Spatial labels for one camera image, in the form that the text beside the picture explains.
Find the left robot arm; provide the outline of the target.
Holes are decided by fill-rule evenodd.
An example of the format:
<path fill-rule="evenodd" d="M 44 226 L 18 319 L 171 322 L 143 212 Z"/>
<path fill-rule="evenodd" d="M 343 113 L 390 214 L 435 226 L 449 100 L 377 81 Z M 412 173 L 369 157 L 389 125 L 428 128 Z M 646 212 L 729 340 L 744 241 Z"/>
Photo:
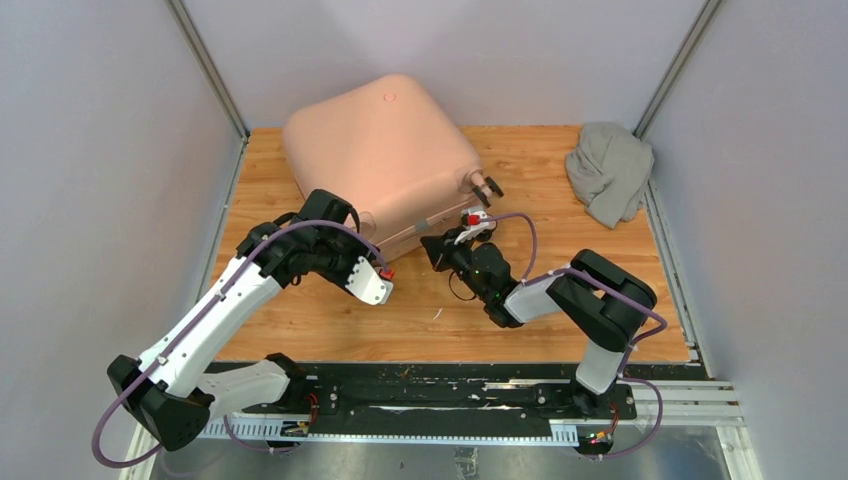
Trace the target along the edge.
<path fill-rule="evenodd" d="M 250 229 L 222 275 L 166 335 L 142 354 L 118 355 L 109 364 L 117 398 L 92 435 L 98 460 L 121 465 L 100 448 L 106 422 L 118 409 L 156 440 L 155 452 L 180 450 L 209 422 L 256 404 L 298 411 L 307 389 L 298 365 L 282 353 L 229 372 L 207 368 L 254 312 L 312 272 L 366 304 L 384 303 L 389 269 L 360 229 L 355 207 L 323 189 L 310 193 L 299 211 Z M 382 267 L 375 269 L 374 261 Z"/>

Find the pink suitcase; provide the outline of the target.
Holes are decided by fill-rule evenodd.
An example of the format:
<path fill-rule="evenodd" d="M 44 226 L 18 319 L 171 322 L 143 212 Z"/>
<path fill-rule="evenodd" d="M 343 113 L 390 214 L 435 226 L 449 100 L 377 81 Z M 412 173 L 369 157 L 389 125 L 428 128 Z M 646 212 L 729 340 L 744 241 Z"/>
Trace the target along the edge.
<path fill-rule="evenodd" d="M 323 189 L 351 203 L 361 234 L 387 260 L 503 194 L 466 136 L 405 74 L 294 112 L 282 140 L 301 194 Z"/>

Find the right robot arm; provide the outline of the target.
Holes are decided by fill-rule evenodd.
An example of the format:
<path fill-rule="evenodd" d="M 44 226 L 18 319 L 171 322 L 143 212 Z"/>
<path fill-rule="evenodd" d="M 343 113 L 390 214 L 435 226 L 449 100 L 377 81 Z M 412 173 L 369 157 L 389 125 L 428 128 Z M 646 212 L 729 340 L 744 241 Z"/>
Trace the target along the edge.
<path fill-rule="evenodd" d="M 566 267 L 520 281 L 494 243 L 476 245 L 459 234 L 453 228 L 422 237 L 434 271 L 457 277 L 501 328 L 519 328 L 557 313 L 571 319 L 588 343 L 566 403 L 584 417 L 601 414 L 611 403 L 610 391 L 631 342 L 656 305 L 653 290 L 590 249 L 579 251 Z"/>

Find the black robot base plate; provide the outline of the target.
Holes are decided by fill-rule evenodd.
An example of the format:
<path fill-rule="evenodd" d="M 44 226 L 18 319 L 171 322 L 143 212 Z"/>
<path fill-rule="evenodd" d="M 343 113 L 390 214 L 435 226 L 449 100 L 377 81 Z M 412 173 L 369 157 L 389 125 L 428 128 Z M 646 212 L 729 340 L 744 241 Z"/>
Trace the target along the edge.
<path fill-rule="evenodd" d="M 609 404 L 584 415 L 567 405 L 571 363 L 303 363 L 283 400 L 261 401 L 245 414 L 305 420 L 311 434 L 343 437 L 538 440 L 552 421 L 604 429 L 633 420 L 630 386 L 618 384 Z"/>

